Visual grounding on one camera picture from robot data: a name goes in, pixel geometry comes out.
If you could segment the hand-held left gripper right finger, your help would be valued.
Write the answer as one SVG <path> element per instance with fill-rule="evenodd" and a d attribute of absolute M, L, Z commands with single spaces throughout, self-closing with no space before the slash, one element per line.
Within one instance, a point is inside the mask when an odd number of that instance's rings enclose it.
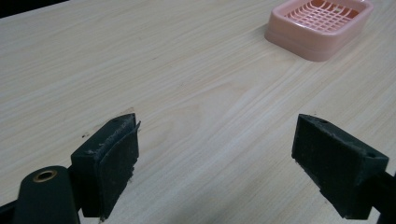
<path fill-rule="evenodd" d="M 291 156 L 346 219 L 389 219 L 389 158 L 327 120 L 298 116 Z"/>

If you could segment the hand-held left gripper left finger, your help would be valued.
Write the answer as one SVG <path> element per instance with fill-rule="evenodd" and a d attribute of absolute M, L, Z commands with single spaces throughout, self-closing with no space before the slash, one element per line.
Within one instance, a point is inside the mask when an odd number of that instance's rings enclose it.
<path fill-rule="evenodd" d="M 71 155 L 71 176 L 84 217 L 107 219 L 139 157 L 135 114 L 108 121 Z"/>

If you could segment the pink plastic soap dish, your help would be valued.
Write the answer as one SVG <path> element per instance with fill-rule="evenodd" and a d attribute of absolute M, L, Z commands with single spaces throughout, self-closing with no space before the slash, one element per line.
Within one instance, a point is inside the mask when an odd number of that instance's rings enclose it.
<path fill-rule="evenodd" d="M 360 34 L 373 9 L 369 0 L 288 0 L 271 11 L 264 37 L 324 62 Z"/>

